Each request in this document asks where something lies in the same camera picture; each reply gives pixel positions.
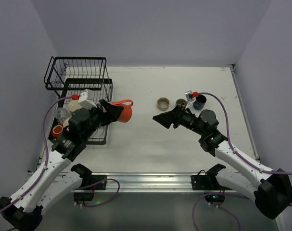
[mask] red cap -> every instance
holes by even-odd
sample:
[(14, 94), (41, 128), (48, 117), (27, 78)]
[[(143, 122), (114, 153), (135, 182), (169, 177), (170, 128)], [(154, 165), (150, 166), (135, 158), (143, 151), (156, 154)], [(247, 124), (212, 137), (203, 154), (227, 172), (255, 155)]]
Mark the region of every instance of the red cap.
[(193, 92), (193, 97), (197, 97), (198, 96), (198, 92)]
[(77, 95), (77, 94), (72, 95), (72, 99), (73, 100), (78, 100), (79, 99), (79, 95)]

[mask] orange handle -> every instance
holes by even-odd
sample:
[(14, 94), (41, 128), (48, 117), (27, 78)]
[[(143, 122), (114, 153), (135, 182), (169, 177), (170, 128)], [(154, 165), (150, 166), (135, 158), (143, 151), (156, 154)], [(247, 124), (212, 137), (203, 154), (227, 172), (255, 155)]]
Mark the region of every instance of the orange handle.
[(132, 100), (121, 100), (121, 101), (116, 101), (116, 102), (111, 102), (113, 105), (119, 105), (119, 104), (122, 104), (122, 103), (131, 103), (129, 105), (127, 104), (123, 104), (122, 106), (123, 107), (132, 107), (133, 106), (133, 101)]

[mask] small cup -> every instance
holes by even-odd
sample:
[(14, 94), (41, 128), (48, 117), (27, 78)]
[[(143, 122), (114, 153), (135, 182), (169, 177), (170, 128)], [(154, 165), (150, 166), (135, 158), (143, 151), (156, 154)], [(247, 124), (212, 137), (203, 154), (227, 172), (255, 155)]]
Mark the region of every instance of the small cup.
[(193, 103), (193, 107), (196, 110), (202, 110), (205, 103), (207, 102), (207, 98), (204, 95), (199, 95), (195, 99), (196, 101)]
[(161, 111), (166, 111), (169, 107), (169, 99), (162, 97), (160, 99), (157, 100), (157, 107), (161, 110)]
[(53, 127), (53, 129), (51, 130), (51, 135), (56, 139), (58, 137), (61, 136), (61, 134), (63, 133), (63, 126), (61, 124), (56, 125), (55, 127)]
[(185, 99), (177, 99), (177, 101), (176, 101), (176, 106), (184, 106), (184, 107), (186, 107), (186, 105), (188, 105), (188, 102), (185, 100)]

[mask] red object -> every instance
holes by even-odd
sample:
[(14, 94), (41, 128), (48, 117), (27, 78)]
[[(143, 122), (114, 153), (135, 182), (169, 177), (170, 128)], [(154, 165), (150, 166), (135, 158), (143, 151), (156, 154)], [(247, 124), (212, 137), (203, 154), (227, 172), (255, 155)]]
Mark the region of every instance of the red object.
[(63, 133), (63, 126), (61, 124), (56, 125), (51, 130), (51, 136), (53, 136), (55, 139), (60, 137), (62, 133)]
[(72, 95), (72, 99), (73, 100), (78, 100), (79, 99), (79, 95), (77, 95), (77, 94)]
[(115, 105), (115, 106), (122, 106), (124, 108), (120, 114), (119, 119), (118, 119), (119, 122), (126, 123), (131, 119), (132, 113), (133, 113), (132, 108), (131, 108), (133, 106), (133, 101), (121, 100), (121, 101), (109, 102), (109, 103), (112, 105)]
[(198, 96), (198, 92), (193, 92), (193, 98)]

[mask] black wire basket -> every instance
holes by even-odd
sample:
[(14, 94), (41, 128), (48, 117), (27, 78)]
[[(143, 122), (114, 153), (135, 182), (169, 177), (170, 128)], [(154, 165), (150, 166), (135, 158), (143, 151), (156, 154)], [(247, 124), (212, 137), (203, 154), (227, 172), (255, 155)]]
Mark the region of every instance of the black wire basket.
[[(94, 91), (93, 101), (112, 100), (113, 81), (109, 79), (104, 57), (51, 57), (44, 76), (47, 90), (53, 90), (59, 98), (80, 94), (85, 89)], [(69, 100), (62, 101), (58, 107), (65, 107)], [(54, 118), (52, 128), (58, 124)], [(100, 127), (88, 139), (87, 144), (106, 144), (108, 126)]]

